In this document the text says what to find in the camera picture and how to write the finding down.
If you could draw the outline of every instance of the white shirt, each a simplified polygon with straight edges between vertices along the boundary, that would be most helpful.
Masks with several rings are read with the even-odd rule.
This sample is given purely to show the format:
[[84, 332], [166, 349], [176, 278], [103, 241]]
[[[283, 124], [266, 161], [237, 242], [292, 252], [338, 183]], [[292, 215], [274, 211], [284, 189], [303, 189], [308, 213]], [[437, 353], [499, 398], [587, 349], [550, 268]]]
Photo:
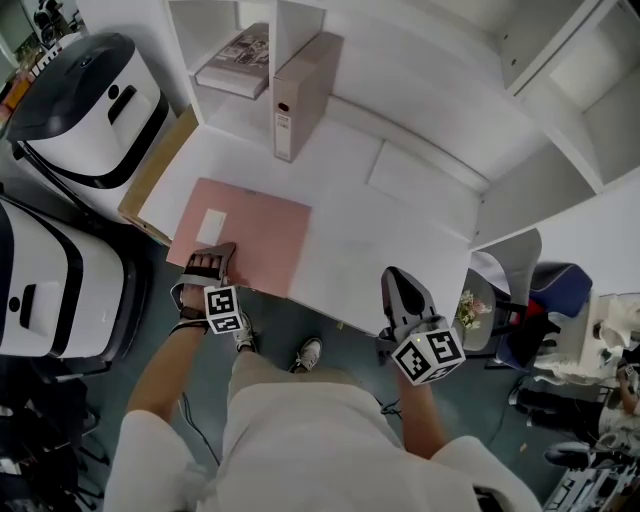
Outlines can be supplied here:
[[505, 511], [535, 496], [472, 437], [430, 461], [407, 453], [375, 399], [349, 385], [257, 384], [231, 401], [215, 481], [194, 471], [183, 440], [135, 411], [122, 422], [105, 512], [479, 512], [475, 489]]

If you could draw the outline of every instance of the black and white machine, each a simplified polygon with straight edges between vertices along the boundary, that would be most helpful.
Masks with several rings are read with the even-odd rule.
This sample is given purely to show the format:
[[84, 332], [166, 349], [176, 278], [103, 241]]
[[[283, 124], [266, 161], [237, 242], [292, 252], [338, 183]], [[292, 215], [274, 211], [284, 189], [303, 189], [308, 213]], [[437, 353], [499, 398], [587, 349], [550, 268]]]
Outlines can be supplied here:
[[174, 120], [133, 41], [97, 34], [64, 48], [40, 73], [7, 139], [73, 201], [125, 222], [118, 205]]
[[144, 303], [144, 268], [7, 197], [0, 239], [0, 354], [111, 361], [126, 353]]

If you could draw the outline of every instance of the gray floor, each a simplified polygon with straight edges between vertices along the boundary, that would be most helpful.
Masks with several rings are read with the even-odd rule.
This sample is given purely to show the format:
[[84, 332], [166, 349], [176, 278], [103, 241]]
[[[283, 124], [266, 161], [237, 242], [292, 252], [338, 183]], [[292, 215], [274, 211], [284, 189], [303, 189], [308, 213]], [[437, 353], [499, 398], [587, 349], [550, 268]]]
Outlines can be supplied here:
[[[97, 438], [113, 455], [120, 422], [137, 378], [177, 320], [177, 311], [169, 297], [179, 270], [164, 262], [166, 251], [153, 245], [148, 252], [154, 277], [140, 329], [128, 356], [104, 376], [87, 379], [89, 401], [102, 414]], [[288, 300], [241, 290], [243, 309], [250, 315], [259, 333], [260, 352], [278, 366], [291, 363], [298, 344], [310, 336], [324, 342], [320, 365], [342, 368], [359, 379], [364, 388], [381, 402], [397, 398], [390, 367], [380, 368], [371, 338], [341, 327], [330, 318]], [[380, 312], [380, 324], [384, 318]], [[226, 420], [227, 382], [235, 358], [231, 336], [208, 335], [198, 354], [187, 394], [192, 415], [217, 453]], [[466, 361], [459, 369], [433, 385], [440, 412], [452, 437], [473, 435], [488, 442], [503, 415], [506, 397], [519, 374], [513, 371], [486, 371], [483, 361]], [[392, 417], [392, 427], [400, 433], [400, 420]], [[172, 422], [184, 437], [196, 460], [215, 475], [215, 462], [201, 439], [177, 414]], [[557, 484], [562, 470], [547, 464], [543, 450], [562, 436], [539, 429], [526, 428], [524, 416], [512, 408], [506, 410], [502, 427], [491, 444], [493, 453], [544, 502]], [[109, 469], [91, 463], [94, 478], [105, 483]]]

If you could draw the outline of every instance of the white table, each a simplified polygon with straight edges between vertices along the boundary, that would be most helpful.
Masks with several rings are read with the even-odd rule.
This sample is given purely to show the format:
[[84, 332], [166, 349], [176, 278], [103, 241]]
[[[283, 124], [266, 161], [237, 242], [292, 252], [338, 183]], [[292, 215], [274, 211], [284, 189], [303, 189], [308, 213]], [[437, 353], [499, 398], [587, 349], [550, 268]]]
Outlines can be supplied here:
[[309, 231], [291, 299], [377, 334], [386, 326], [380, 277], [393, 265], [420, 280], [451, 321], [469, 267], [469, 243], [446, 222], [430, 223], [420, 204], [368, 184], [381, 144], [324, 118], [288, 164], [262, 144], [198, 126], [139, 216], [173, 238], [200, 177], [307, 204]]

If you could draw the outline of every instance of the pink folder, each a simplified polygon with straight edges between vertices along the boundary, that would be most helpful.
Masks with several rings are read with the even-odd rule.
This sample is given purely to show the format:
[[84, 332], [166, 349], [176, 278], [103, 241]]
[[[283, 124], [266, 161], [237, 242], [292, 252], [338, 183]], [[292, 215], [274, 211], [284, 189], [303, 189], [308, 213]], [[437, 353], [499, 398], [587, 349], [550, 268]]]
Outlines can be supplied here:
[[182, 214], [167, 261], [184, 266], [193, 251], [207, 210], [226, 213], [217, 244], [235, 242], [229, 265], [233, 284], [287, 297], [311, 208], [293, 201], [200, 178]]

